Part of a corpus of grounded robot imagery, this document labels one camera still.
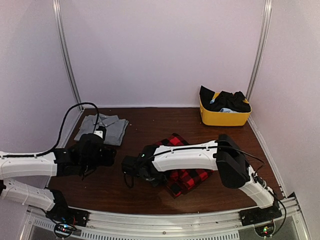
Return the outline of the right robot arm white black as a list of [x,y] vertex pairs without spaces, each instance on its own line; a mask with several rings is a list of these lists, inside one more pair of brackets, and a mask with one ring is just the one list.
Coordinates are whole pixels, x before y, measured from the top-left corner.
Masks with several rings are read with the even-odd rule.
[[217,140],[200,144],[147,145],[138,156],[127,155],[121,162],[121,170],[126,176],[144,179],[154,186],[164,181],[169,171],[218,172],[223,186],[245,193],[256,203],[258,219],[266,221],[276,212],[278,200],[272,188],[248,162],[249,156],[231,137],[221,134]]

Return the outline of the yellow plastic bin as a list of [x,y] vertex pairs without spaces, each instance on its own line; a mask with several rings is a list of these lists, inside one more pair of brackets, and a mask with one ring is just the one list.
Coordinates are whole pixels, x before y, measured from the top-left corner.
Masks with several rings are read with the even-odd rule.
[[204,108],[201,97],[199,97],[199,111],[203,124],[215,127],[241,127],[252,113],[252,109],[249,112],[209,111]]

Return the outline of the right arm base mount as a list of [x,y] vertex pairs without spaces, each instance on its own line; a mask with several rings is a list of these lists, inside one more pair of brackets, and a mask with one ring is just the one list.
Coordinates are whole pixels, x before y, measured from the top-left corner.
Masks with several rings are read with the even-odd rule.
[[277,206],[267,208],[250,208],[241,210],[239,217],[243,227],[254,226],[255,233],[261,238],[270,238],[276,232],[274,220],[282,217],[282,211]]

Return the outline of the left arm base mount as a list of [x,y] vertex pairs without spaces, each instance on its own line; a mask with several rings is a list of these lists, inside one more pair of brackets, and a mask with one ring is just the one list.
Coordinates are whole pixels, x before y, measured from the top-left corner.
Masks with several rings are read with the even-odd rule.
[[45,216],[50,219],[53,233],[59,239],[66,239],[72,234],[79,233],[79,227],[86,227],[89,220],[89,212],[85,210],[68,208],[67,211],[44,211]]

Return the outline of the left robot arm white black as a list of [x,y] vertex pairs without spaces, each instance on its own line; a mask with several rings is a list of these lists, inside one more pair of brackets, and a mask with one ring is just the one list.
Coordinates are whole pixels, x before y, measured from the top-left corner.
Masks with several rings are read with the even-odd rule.
[[43,153],[0,154],[0,198],[53,213],[61,222],[72,218],[63,194],[58,190],[37,188],[18,182],[17,177],[47,176],[86,178],[98,167],[110,167],[116,150],[104,144],[101,136],[88,133],[69,148],[53,148]]

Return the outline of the red black plaid shirt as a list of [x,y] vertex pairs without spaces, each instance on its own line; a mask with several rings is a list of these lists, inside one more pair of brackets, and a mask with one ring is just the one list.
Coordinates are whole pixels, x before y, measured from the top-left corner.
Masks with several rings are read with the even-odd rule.
[[[155,143],[158,146],[186,146],[189,143],[179,134],[172,133],[171,136]],[[164,173],[165,186],[168,193],[177,198],[181,195],[186,195],[201,183],[207,180],[212,174],[213,170],[209,169],[175,169]]]

